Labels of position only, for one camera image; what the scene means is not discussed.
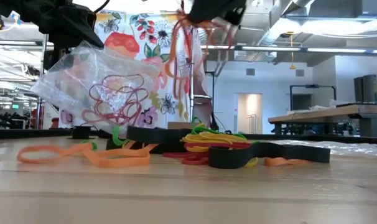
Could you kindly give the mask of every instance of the doorway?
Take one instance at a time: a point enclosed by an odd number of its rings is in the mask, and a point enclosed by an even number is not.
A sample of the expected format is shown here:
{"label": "doorway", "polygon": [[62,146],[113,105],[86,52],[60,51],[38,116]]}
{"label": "doorway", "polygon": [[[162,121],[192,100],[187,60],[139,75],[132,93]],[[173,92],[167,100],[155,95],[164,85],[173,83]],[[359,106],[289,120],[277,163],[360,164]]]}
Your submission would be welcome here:
{"label": "doorway", "polygon": [[245,134],[263,133],[262,94],[236,94],[235,131]]}
{"label": "doorway", "polygon": [[312,106],[311,94],[293,94],[292,110],[308,110]]}

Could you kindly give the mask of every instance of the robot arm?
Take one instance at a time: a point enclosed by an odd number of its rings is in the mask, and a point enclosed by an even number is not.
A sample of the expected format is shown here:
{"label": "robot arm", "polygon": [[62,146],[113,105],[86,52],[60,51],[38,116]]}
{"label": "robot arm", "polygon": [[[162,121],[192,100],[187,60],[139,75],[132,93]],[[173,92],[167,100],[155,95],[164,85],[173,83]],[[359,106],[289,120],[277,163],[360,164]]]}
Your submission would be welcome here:
{"label": "robot arm", "polygon": [[12,11],[24,22],[39,26],[39,32],[49,34],[49,41],[58,49],[76,47],[82,40],[103,48],[93,31],[96,14],[71,0],[0,0],[0,14],[8,17]]}
{"label": "robot arm", "polygon": [[[246,0],[194,0],[188,19],[196,24],[221,17],[239,25],[245,4]],[[49,34],[49,41],[57,49],[76,47],[82,40],[104,47],[93,31],[98,10],[92,12],[85,6],[73,4],[72,0],[0,0],[2,16],[8,17],[12,11],[20,14],[22,21],[39,26],[41,33]]]}
{"label": "robot arm", "polygon": [[245,5],[246,0],[194,0],[188,19],[196,24],[221,17],[237,26],[241,23]]}

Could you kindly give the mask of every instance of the clear plastic bag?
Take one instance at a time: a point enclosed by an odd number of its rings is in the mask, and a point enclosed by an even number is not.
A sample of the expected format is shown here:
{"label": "clear plastic bag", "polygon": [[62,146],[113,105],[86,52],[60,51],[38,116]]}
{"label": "clear plastic bag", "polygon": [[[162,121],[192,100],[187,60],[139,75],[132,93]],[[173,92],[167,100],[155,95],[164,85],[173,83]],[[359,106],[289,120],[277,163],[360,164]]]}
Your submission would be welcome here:
{"label": "clear plastic bag", "polygon": [[340,142],[308,142],[296,140],[278,140],[275,144],[312,146],[331,149],[331,155],[354,156],[354,157],[377,157],[377,144],[345,144]]}
{"label": "clear plastic bag", "polygon": [[134,125],[160,68],[82,43],[41,77],[31,91],[99,129],[121,134]]}

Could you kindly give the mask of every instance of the desk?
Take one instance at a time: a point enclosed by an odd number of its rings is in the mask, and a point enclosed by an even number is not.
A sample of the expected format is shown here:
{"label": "desk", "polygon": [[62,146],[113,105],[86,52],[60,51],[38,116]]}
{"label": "desk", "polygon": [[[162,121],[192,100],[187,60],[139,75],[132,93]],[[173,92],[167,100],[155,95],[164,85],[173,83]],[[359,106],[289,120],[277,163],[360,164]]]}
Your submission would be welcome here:
{"label": "desk", "polygon": [[276,134],[281,134],[282,124],[336,123],[351,119],[360,120],[360,136],[377,138],[377,105],[350,105],[327,110],[294,113],[269,118],[269,123],[275,125]]}
{"label": "desk", "polygon": [[80,156],[16,161],[29,144],[75,142],[0,141],[0,224],[377,224],[377,159],[332,156],[331,164],[236,170],[161,156],[123,169],[100,169]]}

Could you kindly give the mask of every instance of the wooden table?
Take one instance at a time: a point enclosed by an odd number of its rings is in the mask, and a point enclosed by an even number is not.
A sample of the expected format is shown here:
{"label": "wooden table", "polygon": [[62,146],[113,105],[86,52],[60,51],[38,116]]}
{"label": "wooden table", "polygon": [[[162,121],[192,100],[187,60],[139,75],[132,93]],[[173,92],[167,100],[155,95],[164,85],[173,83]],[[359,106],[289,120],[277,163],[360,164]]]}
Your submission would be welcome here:
{"label": "wooden table", "polygon": [[125,169],[100,169],[80,156],[16,161],[20,148],[49,143],[74,141],[0,141],[0,224],[377,223],[377,159],[236,170],[161,156]]}
{"label": "wooden table", "polygon": [[293,113],[269,118],[275,125],[275,133],[282,134],[283,124],[337,123],[350,119],[360,120],[360,136],[377,138],[377,105],[351,105],[305,113]]}

